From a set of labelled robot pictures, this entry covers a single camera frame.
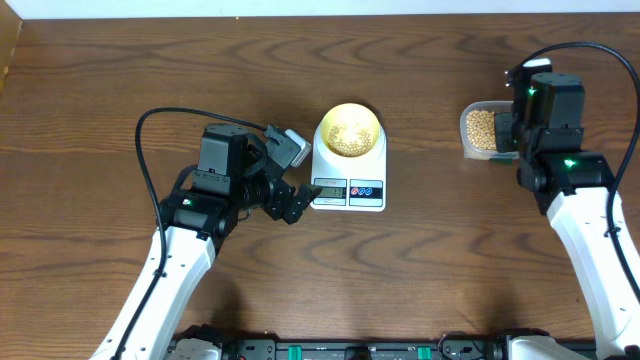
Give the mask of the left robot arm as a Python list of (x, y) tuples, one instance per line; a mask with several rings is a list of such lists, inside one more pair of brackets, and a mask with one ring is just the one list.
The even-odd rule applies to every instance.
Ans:
[(320, 189), (283, 179), (310, 144), (274, 126), (261, 136), (228, 124), (208, 125), (200, 158), (185, 168), (156, 205), (158, 228), (123, 309), (94, 352), (96, 359), (162, 359), (195, 288), (242, 212), (259, 208), (274, 220), (297, 222)]

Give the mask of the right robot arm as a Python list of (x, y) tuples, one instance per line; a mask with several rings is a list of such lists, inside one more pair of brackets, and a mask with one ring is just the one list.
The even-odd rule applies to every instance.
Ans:
[(582, 147), (579, 77), (513, 73), (511, 113), (496, 117), (496, 148), (519, 154), (517, 180), (560, 237), (594, 326), (600, 359), (639, 356), (639, 256), (604, 156)]

